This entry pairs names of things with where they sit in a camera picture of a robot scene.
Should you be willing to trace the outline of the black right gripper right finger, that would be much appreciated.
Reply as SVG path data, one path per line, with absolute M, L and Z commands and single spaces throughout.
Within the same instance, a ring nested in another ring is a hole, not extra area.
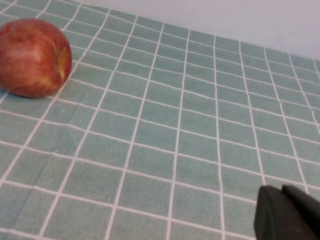
M 310 227 L 320 226 L 320 202 L 294 185 L 283 185 L 281 191 L 292 201 Z

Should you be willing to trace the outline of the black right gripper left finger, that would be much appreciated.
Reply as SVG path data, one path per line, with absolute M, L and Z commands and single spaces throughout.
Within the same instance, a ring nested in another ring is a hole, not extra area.
M 282 188 L 271 185 L 259 188 L 253 225 L 257 240 L 320 238 L 320 226 L 309 226 Z

